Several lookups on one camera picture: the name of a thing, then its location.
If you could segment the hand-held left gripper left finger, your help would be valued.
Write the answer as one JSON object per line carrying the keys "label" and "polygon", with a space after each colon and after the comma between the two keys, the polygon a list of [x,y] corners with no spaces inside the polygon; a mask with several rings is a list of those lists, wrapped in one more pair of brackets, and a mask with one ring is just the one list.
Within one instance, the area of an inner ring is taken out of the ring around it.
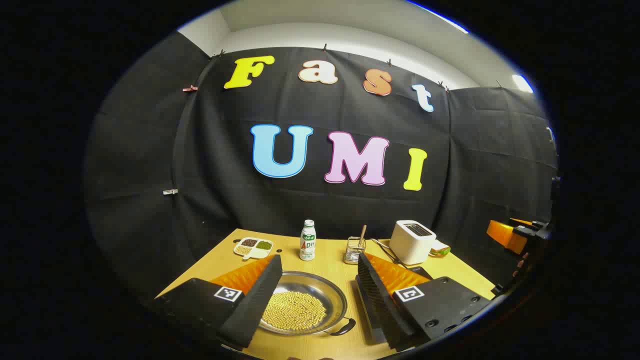
{"label": "hand-held left gripper left finger", "polygon": [[213,280],[186,280],[154,299],[152,308],[199,341],[243,350],[281,276],[281,256],[270,255]]}

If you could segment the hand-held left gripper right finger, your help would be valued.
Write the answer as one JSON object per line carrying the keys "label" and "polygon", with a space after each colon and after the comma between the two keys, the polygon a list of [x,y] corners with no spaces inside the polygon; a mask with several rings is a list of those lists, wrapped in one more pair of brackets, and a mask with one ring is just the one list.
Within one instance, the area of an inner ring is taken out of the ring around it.
{"label": "hand-held left gripper right finger", "polygon": [[356,281],[372,329],[399,353],[448,335],[490,302],[449,276],[429,279],[369,253],[358,256]]}

